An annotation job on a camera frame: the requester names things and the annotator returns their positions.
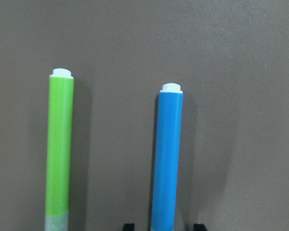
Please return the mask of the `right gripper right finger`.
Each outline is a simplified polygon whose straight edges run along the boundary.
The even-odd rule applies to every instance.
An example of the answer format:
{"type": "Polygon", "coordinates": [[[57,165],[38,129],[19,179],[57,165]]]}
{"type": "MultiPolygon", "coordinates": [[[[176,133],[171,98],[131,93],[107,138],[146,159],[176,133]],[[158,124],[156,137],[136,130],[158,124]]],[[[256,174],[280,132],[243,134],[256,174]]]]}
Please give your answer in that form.
{"type": "Polygon", "coordinates": [[[204,224],[193,224],[193,231],[206,231],[206,226],[204,224]]]}

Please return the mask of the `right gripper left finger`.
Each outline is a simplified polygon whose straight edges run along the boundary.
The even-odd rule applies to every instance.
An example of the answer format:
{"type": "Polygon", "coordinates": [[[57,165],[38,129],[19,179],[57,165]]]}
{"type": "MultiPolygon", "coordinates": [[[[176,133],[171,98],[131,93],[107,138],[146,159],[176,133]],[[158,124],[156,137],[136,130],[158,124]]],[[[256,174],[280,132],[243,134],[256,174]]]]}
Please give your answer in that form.
{"type": "Polygon", "coordinates": [[[123,231],[135,231],[135,224],[134,223],[125,223],[123,225],[123,231]]]}

